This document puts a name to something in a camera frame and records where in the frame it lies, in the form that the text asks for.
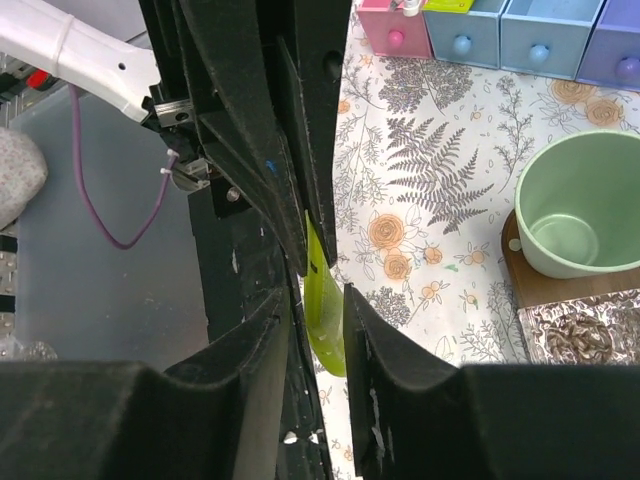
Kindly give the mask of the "lime green toothpaste tube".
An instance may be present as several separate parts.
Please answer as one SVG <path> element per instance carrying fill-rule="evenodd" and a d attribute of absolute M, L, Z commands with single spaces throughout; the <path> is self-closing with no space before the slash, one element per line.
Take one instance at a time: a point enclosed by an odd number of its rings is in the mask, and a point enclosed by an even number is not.
<path fill-rule="evenodd" d="M 474 4 L 474 0 L 426 0 L 425 12 L 466 14 Z"/>
<path fill-rule="evenodd" d="M 346 376 L 343 292 L 333 278 L 320 239 L 306 212 L 307 274 L 303 278 L 305 323 L 311 349 L 332 375 Z"/>

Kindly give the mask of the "green plastic cup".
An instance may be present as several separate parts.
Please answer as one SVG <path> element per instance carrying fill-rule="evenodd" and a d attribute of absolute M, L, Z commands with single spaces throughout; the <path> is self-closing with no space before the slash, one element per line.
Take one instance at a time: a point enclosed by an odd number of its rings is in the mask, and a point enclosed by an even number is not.
<path fill-rule="evenodd" d="M 522 170 L 514 211 L 523 255 L 547 277 L 638 268 L 638 135 L 593 130 L 549 144 Z"/>

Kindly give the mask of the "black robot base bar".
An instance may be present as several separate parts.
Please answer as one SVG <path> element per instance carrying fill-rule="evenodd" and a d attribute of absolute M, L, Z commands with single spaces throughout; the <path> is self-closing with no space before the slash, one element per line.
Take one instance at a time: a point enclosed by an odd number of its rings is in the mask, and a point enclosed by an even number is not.
<path fill-rule="evenodd" d="M 241 381 L 246 479 L 333 476 L 298 279 L 261 214 L 226 186 L 188 197 L 209 341 Z"/>

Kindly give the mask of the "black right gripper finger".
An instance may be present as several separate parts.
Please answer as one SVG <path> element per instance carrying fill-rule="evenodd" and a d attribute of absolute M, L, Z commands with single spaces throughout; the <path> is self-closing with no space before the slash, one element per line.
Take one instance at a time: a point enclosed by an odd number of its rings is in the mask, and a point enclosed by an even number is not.
<path fill-rule="evenodd" d="M 305 212 L 269 91 L 254 1 L 182 1 L 189 32 L 218 98 L 264 182 L 257 198 L 300 275 L 307 272 Z"/>
<path fill-rule="evenodd" d="M 276 37 L 281 121 L 298 191 L 329 265 L 337 261 L 333 159 L 350 1 L 283 1 Z"/>
<path fill-rule="evenodd" d="M 5 362 L 5 479 L 271 479 L 290 327 L 278 287 L 158 372 L 139 362 Z"/>
<path fill-rule="evenodd" d="M 366 479 L 635 479 L 634 366 L 454 367 L 344 289 L 356 473 Z"/>

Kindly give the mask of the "pink white toothbrush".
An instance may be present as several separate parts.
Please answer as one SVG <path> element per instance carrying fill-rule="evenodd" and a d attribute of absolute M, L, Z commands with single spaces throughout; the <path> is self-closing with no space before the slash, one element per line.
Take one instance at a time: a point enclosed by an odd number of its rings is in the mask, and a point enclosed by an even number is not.
<path fill-rule="evenodd" d="M 421 12 L 423 4 L 423 0 L 391 0 L 389 10 L 400 10 L 404 16 L 414 17 Z"/>

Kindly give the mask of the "clear textured toothbrush holder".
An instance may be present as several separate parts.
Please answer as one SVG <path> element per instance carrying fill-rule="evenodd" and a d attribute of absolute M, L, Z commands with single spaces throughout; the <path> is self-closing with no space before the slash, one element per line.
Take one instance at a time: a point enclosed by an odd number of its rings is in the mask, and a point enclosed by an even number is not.
<path fill-rule="evenodd" d="M 525 307 L 518 317 L 533 363 L 639 363 L 638 289 Z"/>

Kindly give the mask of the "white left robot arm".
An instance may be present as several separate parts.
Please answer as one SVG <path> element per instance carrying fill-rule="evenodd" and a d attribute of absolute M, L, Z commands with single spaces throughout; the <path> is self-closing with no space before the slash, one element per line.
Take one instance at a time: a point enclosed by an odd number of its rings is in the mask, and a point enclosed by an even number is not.
<path fill-rule="evenodd" d="M 267 82 L 255 3 L 145 1 L 141 9 L 146 48 L 47 2 L 5 1 L 1 49 L 159 133 L 181 160 L 210 161 L 304 273 L 305 206 Z"/>

